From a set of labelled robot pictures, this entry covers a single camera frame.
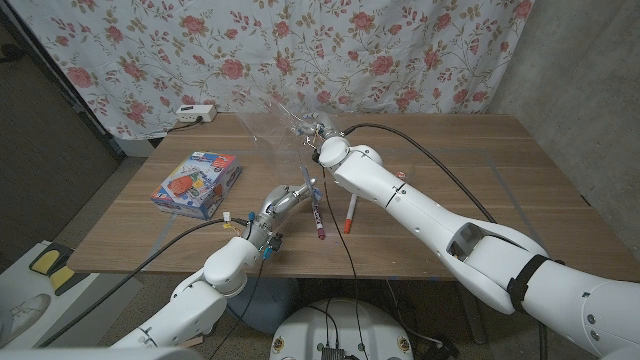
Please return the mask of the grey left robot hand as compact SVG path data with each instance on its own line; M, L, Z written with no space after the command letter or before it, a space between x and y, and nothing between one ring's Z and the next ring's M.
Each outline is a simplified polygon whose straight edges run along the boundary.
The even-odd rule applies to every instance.
M299 186L279 185L264 200L254 221L242 233L242 236L256 248L265 245L274 231L281 225L287 213L303 200L310 198L316 183L312 178L310 184Z

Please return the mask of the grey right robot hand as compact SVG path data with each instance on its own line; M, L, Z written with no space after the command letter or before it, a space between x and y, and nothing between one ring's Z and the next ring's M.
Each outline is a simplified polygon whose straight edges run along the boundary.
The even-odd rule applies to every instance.
M297 117L293 132L297 136L304 136L311 144L314 144L318 139L328 140L344 136L331 116L325 112L312 112Z

